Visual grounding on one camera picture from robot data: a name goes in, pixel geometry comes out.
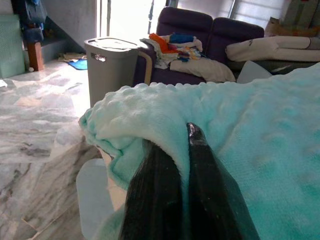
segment floor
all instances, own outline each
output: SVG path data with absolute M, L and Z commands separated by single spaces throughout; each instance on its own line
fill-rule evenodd
M 88 74 L 52 61 L 0 88 L 0 239 L 82 240 L 76 176 L 99 157 L 78 127 Z

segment mint green blanket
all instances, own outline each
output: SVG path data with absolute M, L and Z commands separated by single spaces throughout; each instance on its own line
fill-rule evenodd
M 180 171 L 186 205 L 187 122 L 238 182 L 262 240 L 320 239 L 320 63 L 248 84 L 123 87 L 79 121 L 90 144 L 115 156 L 108 170 L 125 189 L 142 139 L 159 145 Z

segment wooden stand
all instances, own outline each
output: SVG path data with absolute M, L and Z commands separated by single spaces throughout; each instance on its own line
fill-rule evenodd
M 40 42 L 28 43 L 28 55 L 30 61 L 30 67 L 34 68 L 35 71 L 41 71 L 45 69 L 44 60 L 41 53 Z

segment green board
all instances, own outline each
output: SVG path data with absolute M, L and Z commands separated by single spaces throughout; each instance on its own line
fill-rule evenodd
M 24 72 L 19 18 L 17 15 L 0 15 L 0 78 Z

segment stair step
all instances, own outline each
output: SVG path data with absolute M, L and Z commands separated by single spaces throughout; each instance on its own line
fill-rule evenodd
M 59 57 L 59 54 L 68 52 L 68 41 L 59 38 L 45 38 L 41 42 L 41 53 L 43 62 L 47 63 Z M 28 50 L 25 48 L 23 51 L 24 61 L 29 66 Z

